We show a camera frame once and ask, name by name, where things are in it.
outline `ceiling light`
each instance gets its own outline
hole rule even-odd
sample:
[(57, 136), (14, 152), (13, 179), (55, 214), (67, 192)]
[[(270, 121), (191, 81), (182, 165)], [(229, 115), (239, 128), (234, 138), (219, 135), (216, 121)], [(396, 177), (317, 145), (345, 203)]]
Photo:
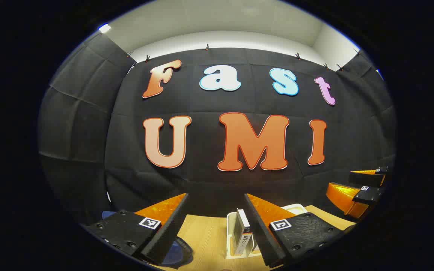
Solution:
[(101, 26), (100, 28), (99, 28), (99, 30), (102, 32), (102, 33), (106, 33), (106, 32), (108, 32), (108, 30), (110, 30), (110, 26), (108, 25), (108, 24), (104, 24), (103, 26)]

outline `black fabric backdrop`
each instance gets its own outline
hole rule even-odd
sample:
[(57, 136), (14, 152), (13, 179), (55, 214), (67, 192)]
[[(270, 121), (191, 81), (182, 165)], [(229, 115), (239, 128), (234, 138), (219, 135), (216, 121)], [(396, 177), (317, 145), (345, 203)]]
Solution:
[[(182, 61), (158, 96), (141, 98), (150, 79), (150, 69), (173, 60)], [(204, 69), (230, 65), (237, 70), (241, 87), (236, 91), (205, 91), (199, 81)], [(280, 95), (269, 76), (273, 67), (291, 70), (297, 77), (296, 96)], [(191, 214), (226, 216), (243, 207), (243, 194), (251, 193), (284, 206), (313, 204), (337, 216), (342, 211), (327, 199), (330, 181), (348, 183), (348, 172), (391, 164), (394, 158), (394, 113), (385, 84), (376, 68), (357, 55), (346, 71), (333, 72), (307, 60), (261, 50), (216, 48), (164, 55), (138, 63), (119, 90), (108, 130), (105, 172), (107, 189), (118, 209), (138, 210), (158, 201), (191, 194)], [(314, 82), (323, 77), (331, 86), (336, 105), (330, 106)], [(219, 116), (245, 113), (258, 133), (269, 115), (289, 118), (284, 170), (254, 170), (244, 165), (238, 172), (222, 172), (225, 128)], [(173, 129), (168, 120), (188, 115), (186, 156), (177, 168), (153, 165), (145, 155), (143, 120), (164, 120), (160, 151), (172, 153)], [(321, 119), (325, 131), (325, 161), (310, 166), (312, 149), (309, 121)], [(244, 161), (241, 153), (239, 160)]]
[[(333, 72), (280, 53), (215, 48), (157, 57), (136, 64), (126, 75), (132, 61), (105, 35), (97, 37), (99, 43), (89, 38), (91, 42), (77, 48), (72, 54), (75, 57), (70, 56), (72, 60), (66, 60), (59, 69), (40, 115), (43, 167), (58, 197), (82, 223), (97, 221), (103, 210), (137, 211), (184, 192), (191, 194), (193, 215), (226, 216), (242, 208), (243, 194), (251, 193), (280, 206), (313, 204), (344, 218), (327, 199), (327, 184), (347, 184), (350, 170), (393, 163), (395, 119), (391, 98), (364, 55), (356, 55), (344, 71)], [(182, 66), (163, 85), (164, 91), (142, 99), (150, 69), (176, 59)], [(212, 65), (236, 68), (241, 87), (236, 91), (200, 89), (203, 71)], [(296, 96), (274, 91), (269, 76), (274, 67), (296, 75)], [(324, 101), (314, 82), (317, 77), (331, 86), (336, 105)], [(218, 170), (225, 143), (219, 116), (227, 112), (245, 113), (256, 132), (269, 115), (288, 117), (288, 167), (265, 171), (258, 166), (249, 170), (245, 164), (238, 172)], [(164, 119), (160, 151), (170, 154), (173, 129), (168, 120), (176, 115), (188, 115), (193, 120), (187, 127), (185, 160), (177, 168), (160, 168), (145, 155), (142, 123), (147, 118)], [(326, 159), (310, 166), (309, 121), (313, 119), (327, 123)], [(244, 161), (241, 153), (239, 160)]]
[(42, 101), (41, 165), (57, 198), (80, 223), (95, 222), (112, 209), (105, 187), (105, 142), (119, 86), (133, 63), (97, 32), (62, 63)]

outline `white wall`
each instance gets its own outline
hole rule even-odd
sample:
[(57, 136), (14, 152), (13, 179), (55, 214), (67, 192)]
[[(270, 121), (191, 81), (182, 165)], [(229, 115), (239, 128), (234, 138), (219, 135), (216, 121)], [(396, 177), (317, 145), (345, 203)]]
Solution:
[(294, 57), (295, 53), (299, 53), (299, 56), (305, 60), (319, 65), (325, 63), (324, 58), (307, 45), (285, 38), (245, 31), (207, 31), (175, 36), (135, 49), (130, 56), (136, 62), (142, 62), (145, 61), (146, 55), (154, 58), (170, 53), (203, 49), (207, 43), (209, 48), (259, 49)]
[(334, 71), (339, 69), (336, 64), (341, 67), (344, 66), (356, 55), (356, 51), (359, 51), (356, 44), (327, 24), (322, 26), (312, 48), (324, 59), (324, 63), (327, 63), (327, 66)]

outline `pink letter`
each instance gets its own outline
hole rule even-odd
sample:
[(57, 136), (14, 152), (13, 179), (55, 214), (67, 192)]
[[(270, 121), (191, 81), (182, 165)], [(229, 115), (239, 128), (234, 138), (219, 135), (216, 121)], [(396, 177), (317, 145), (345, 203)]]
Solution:
[(331, 87), (328, 83), (324, 82), (324, 79), (322, 77), (318, 77), (314, 79), (314, 82), (319, 85), (319, 88), (321, 89), (322, 97), (324, 97), (324, 100), (326, 100), (326, 103), (334, 106), (336, 104), (336, 100), (331, 97), (329, 94), (329, 89)]

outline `book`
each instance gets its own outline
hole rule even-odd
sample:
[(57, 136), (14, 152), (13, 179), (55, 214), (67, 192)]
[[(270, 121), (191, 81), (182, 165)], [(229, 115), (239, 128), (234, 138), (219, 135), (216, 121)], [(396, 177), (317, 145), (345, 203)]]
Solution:
[(251, 235), (249, 221), (247, 220), (244, 210), (237, 209), (234, 226), (234, 255), (240, 255), (244, 252), (251, 239)]

